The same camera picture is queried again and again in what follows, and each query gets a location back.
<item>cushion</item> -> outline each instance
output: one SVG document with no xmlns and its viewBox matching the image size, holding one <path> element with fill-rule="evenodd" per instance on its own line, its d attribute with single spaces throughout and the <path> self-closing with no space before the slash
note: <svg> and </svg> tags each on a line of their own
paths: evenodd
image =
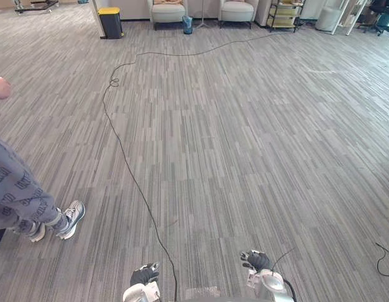
<svg viewBox="0 0 389 302">
<path fill-rule="evenodd" d="M 246 2 L 227 1 L 222 6 L 222 11 L 231 12 L 253 12 L 253 6 Z"/>
<path fill-rule="evenodd" d="M 154 0 L 154 4 L 183 4 L 183 0 Z"/>
<path fill-rule="evenodd" d="M 185 13 L 183 5 L 157 4 L 152 6 L 153 13 Z"/>
</svg>

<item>small blue trash bin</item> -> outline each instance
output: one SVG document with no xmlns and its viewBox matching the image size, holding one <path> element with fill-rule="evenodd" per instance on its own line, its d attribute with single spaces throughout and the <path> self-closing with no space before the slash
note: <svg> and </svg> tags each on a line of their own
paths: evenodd
<svg viewBox="0 0 389 302">
<path fill-rule="evenodd" d="M 189 16 L 182 17 L 183 33 L 185 35 L 190 35 L 193 32 L 192 20 L 193 18 Z"/>
</svg>

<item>gray sweatpants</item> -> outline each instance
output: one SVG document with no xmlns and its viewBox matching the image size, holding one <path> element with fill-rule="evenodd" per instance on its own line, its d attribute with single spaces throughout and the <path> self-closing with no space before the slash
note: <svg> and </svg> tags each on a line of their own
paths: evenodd
<svg viewBox="0 0 389 302">
<path fill-rule="evenodd" d="M 33 222 L 59 231 L 66 226 L 67 218 L 57 210 L 54 198 L 40 187 L 24 161 L 0 141 L 0 229 L 28 233 Z"/>
</svg>

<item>hand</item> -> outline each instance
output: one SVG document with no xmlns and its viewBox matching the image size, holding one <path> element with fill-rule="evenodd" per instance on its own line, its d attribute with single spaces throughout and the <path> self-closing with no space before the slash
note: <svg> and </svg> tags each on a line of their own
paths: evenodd
<svg viewBox="0 0 389 302">
<path fill-rule="evenodd" d="M 257 272 L 260 272 L 262 269 L 271 269 L 269 257 L 265 253 L 260 253 L 257 250 L 240 253 L 240 259 L 246 261 L 242 266 L 254 269 Z"/>
<path fill-rule="evenodd" d="M 10 83 L 0 77 L 0 99 L 6 99 L 10 96 Z"/>
<path fill-rule="evenodd" d="M 142 283 L 147 285 L 150 282 L 158 280 L 158 263 L 149 263 L 145 266 L 142 266 L 140 269 L 137 269 L 133 272 L 132 277 L 130 278 L 130 286 Z"/>
</svg>

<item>gray armchair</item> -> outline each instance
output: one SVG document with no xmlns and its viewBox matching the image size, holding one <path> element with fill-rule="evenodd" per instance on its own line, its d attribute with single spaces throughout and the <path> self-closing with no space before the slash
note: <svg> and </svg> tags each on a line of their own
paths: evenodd
<svg viewBox="0 0 389 302">
<path fill-rule="evenodd" d="M 220 0 L 220 12 L 218 22 L 220 28 L 224 21 L 249 22 L 249 28 L 255 20 L 259 0 L 245 0 L 245 2 Z"/>
<path fill-rule="evenodd" d="M 180 4 L 154 4 L 154 0 L 147 0 L 150 9 L 150 21 L 154 23 L 182 22 L 182 17 L 188 14 L 188 0 Z"/>
</svg>

